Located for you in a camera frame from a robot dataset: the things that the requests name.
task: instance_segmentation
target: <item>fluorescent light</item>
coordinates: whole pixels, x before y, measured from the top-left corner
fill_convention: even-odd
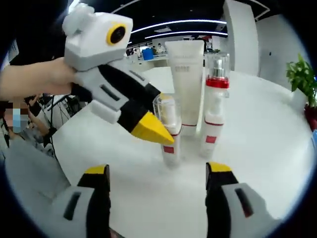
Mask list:
[[[158,35],[154,35],[154,36],[148,36],[148,37],[145,37],[145,39],[152,38],[152,37],[157,37],[157,36],[167,36],[167,35],[183,34],[183,33],[218,34],[218,35],[224,35],[224,36],[228,35],[227,33],[215,32],[215,31],[178,31],[178,32],[170,32],[170,33],[158,34]]]
[[[135,33],[135,32],[138,32],[138,31],[143,31],[143,30],[146,30],[146,29],[150,29],[150,28],[153,28],[153,27],[157,27],[157,26],[164,26],[164,25],[168,25],[168,24],[184,23],[184,22],[209,22],[209,23],[227,24],[227,22],[225,22],[225,21],[217,21],[217,20],[181,20],[181,21],[169,21],[169,22],[165,22],[165,23],[160,23],[160,24],[155,24],[155,25],[152,25],[152,26],[143,27],[143,28],[141,28],[141,29],[132,31],[131,34],[132,34],[132,33]]]
[[[114,11],[112,11],[111,13],[116,13],[117,11],[120,11],[121,9],[124,9],[125,7],[127,7],[127,6],[129,6],[129,5],[131,5],[131,4],[134,4],[134,3],[138,2],[138,1],[140,1],[140,0],[133,0],[133,1],[131,1],[131,2],[128,2],[128,3],[125,4],[125,5],[121,4],[119,8],[117,8],[117,9],[114,10]]]
[[[166,26],[163,29],[155,30],[155,32],[157,32],[157,33],[164,33],[164,32],[168,32],[168,31],[172,31],[168,26]]]
[[[74,0],[68,7],[68,14],[74,10],[74,7],[80,2],[80,0]]]

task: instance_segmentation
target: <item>white tube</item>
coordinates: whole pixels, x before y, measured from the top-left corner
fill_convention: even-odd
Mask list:
[[[165,43],[173,75],[175,94],[180,100],[181,135],[195,135],[201,103],[204,42],[169,41]]]

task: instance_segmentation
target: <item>green leaves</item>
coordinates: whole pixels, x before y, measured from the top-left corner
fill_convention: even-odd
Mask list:
[[[308,98],[311,107],[316,106],[317,82],[313,68],[298,54],[298,62],[286,63],[286,76],[292,85],[292,92],[301,90]]]

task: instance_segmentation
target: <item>desk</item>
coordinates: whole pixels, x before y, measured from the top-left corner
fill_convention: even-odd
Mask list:
[[[140,59],[132,64],[133,70],[137,72],[144,72],[155,67],[167,67],[167,66],[168,66],[167,55],[154,56],[154,58],[150,60]]]
[[[144,73],[159,90],[173,92],[169,67]],[[290,106],[291,92],[267,80],[231,72],[226,123],[214,160],[229,165],[284,218],[301,197],[314,168],[311,131]],[[110,125],[87,106],[53,136],[71,184],[90,166],[110,164],[110,226],[127,238],[205,238],[205,160],[197,140],[182,140],[183,163],[167,169],[160,146]]]

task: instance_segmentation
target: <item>wall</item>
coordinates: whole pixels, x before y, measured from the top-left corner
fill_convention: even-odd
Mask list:
[[[171,37],[158,38],[158,39],[153,39],[152,43],[153,43],[153,46],[155,46],[155,48],[159,47],[159,43],[161,43],[161,45],[165,47],[166,41],[181,41],[183,40],[184,37],[191,37],[191,36],[171,36]]]
[[[228,38],[220,37],[220,50],[228,53]]]
[[[291,89],[286,77],[286,63],[298,61],[298,53],[308,61],[303,44],[282,15],[260,20],[256,25],[259,37],[259,76]]]
[[[219,49],[220,50],[220,37],[219,36],[212,36],[212,49]]]
[[[231,69],[257,75],[259,43],[251,7],[238,1],[226,0],[223,13],[227,21]]]
[[[221,36],[212,36],[212,48],[219,49],[223,52],[227,52],[227,42],[228,38]]]

